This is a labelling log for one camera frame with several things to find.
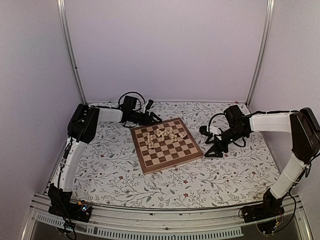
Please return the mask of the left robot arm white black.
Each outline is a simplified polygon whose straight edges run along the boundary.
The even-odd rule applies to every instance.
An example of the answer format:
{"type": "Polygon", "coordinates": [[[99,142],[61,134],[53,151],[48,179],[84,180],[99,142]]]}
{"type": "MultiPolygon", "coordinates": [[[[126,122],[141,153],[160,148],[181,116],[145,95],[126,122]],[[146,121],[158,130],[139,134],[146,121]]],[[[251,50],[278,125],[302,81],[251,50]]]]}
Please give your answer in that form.
{"type": "Polygon", "coordinates": [[[74,205],[69,202],[72,195],[73,179],[79,161],[87,145],[95,138],[99,122],[149,126],[162,122],[154,112],[149,111],[154,101],[149,100],[136,109],[137,98],[125,96],[117,107],[88,105],[80,103],[67,126],[67,143],[59,163],[59,171],[51,180],[49,198],[55,202],[55,209],[63,216],[74,213],[74,205]]]}

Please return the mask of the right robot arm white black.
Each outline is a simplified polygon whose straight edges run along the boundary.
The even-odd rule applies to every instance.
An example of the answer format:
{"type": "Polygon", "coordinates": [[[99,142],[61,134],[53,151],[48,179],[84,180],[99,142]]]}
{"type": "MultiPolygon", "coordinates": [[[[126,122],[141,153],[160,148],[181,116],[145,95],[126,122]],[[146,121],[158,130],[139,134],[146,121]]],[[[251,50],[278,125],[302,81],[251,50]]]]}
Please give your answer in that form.
{"type": "Polygon", "coordinates": [[[213,126],[212,120],[199,128],[199,132],[207,137],[205,143],[210,145],[204,154],[207,158],[221,158],[229,151],[230,144],[249,138],[252,133],[288,138],[289,159],[267,191],[275,200],[282,199],[299,183],[306,168],[320,154],[320,124],[309,107],[244,114],[238,105],[232,105],[220,115],[227,120],[228,129],[213,126]]]}

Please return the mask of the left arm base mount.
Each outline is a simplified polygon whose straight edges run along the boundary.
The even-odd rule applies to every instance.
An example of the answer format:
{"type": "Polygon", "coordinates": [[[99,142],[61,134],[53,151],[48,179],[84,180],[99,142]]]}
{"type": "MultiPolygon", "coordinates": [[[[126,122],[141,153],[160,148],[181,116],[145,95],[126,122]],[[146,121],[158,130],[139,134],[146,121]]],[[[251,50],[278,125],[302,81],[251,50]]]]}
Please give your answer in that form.
{"type": "Polygon", "coordinates": [[[48,212],[59,217],[88,223],[92,214],[92,203],[84,200],[72,203],[71,196],[71,191],[64,192],[54,186],[53,183],[50,184],[48,189],[48,197],[50,199],[48,212]]]}

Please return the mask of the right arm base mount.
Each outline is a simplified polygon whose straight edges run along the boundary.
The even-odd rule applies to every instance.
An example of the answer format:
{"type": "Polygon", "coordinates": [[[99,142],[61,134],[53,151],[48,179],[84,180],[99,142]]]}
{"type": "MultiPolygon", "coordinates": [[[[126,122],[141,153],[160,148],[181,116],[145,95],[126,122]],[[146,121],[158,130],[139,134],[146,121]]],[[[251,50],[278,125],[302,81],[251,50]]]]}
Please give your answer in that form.
{"type": "Polygon", "coordinates": [[[276,199],[272,195],[264,196],[263,202],[256,205],[247,205],[240,209],[245,223],[262,221],[257,229],[264,235],[275,233],[283,220],[285,213],[283,198],[276,199]]]}

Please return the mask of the wooden chess board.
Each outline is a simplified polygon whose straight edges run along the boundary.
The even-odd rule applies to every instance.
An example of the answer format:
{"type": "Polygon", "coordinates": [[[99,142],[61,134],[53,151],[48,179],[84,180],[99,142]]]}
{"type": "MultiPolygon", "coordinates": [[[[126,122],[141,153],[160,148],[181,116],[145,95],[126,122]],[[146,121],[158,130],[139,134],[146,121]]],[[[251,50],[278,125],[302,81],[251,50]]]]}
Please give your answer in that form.
{"type": "Polygon", "coordinates": [[[144,175],[186,164],[201,159],[204,156],[180,117],[150,126],[135,127],[130,131],[144,175]],[[177,141],[171,141],[168,136],[164,140],[156,137],[156,129],[164,130],[169,127],[173,127],[173,133],[177,135],[177,141]],[[146,145],[148,132],[153,135],[154,149],[148,149],[146,145]],[[179,133],[186,133],[187,137],[181,139],[179,133]]]}

